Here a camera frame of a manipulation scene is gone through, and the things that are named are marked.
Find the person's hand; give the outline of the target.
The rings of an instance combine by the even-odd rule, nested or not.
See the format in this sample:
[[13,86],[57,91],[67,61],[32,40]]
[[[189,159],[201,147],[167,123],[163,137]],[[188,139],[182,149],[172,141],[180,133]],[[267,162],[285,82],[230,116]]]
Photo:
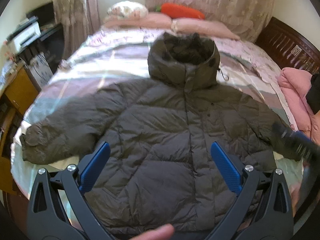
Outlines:
[[159,228],[146,231],[131,240],[167,240],[174,235],[175,229],[171,224],[165,224]]

